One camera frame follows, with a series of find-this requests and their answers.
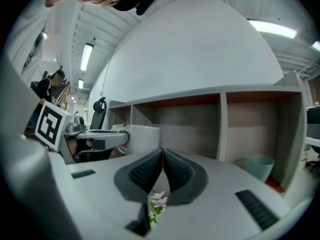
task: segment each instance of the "white desk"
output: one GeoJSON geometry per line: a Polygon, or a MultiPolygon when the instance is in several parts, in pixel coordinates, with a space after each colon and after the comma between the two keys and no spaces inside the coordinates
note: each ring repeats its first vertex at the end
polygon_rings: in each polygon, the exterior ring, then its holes
{"type": "Polygon", "coordinates": [[[305,137],[305,143],[320,147],[320,139],[317,138],[305,137]]]}

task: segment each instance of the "ceiling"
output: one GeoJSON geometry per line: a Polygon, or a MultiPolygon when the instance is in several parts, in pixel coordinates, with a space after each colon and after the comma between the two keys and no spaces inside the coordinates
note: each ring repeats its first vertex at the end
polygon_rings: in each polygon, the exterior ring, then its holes
{"type": "MultiPolygon", "coordinates": [[[[82,5],[76,0],[64,2],[52,11],[46,28],[52,35],[52,47],[46,58],[58,58],[71,82],[74,94],[88,95],[100,72],[107,65],[117,44],[140,22],[175,0],[158,0],[142,16],[135,10],[117,11],[110,7],[82,5]],[[80,70],[85,43],[94,44],[87,70],[80,70]],[[84,80],[82,90],[78,80],[84,80]]],[[[317,28],[298,0],[221,0],[247,19],[281,24],[298,31],[294,39],[263,33],[283,72],[296,70],[304,80],[320,73],[320,52],[311,47],[319,40],[317,28]]]]}

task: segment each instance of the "black camera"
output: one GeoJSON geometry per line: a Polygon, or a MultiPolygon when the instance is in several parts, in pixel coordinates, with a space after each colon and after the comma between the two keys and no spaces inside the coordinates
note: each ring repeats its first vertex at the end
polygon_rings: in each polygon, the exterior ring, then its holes
{"type": "Polygon", "coordinates": [[[141,16],[143,15],[150,6],[152,6],[158,0],[142,0],[135,8],[136,14],[141,16]]]}

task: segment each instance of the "light blue trash bin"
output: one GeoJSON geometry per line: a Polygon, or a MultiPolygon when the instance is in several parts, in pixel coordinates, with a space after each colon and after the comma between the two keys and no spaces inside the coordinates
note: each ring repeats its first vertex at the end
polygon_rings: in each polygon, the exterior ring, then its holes
{"type": "Polygon", "coordinates": [[[264,154],[255,154],[248,157],[245,170],[258,180],[265,182],[274,164],[275,160],[273,157],[264,154]]]}

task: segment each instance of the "black chair headrest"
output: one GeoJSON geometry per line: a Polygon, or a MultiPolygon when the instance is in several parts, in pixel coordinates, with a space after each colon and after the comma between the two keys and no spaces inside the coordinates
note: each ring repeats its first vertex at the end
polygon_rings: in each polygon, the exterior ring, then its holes
{"type": "Polygon", "coordinates": [[[96,101],[93,104],[93,110],[97,111],[97,112],[101,112],[102,110],[104,110],[107,107],[107,104],[105,102],[106,97],[102,97],[101,99],[99,99],[98,101],[96,101]]]}

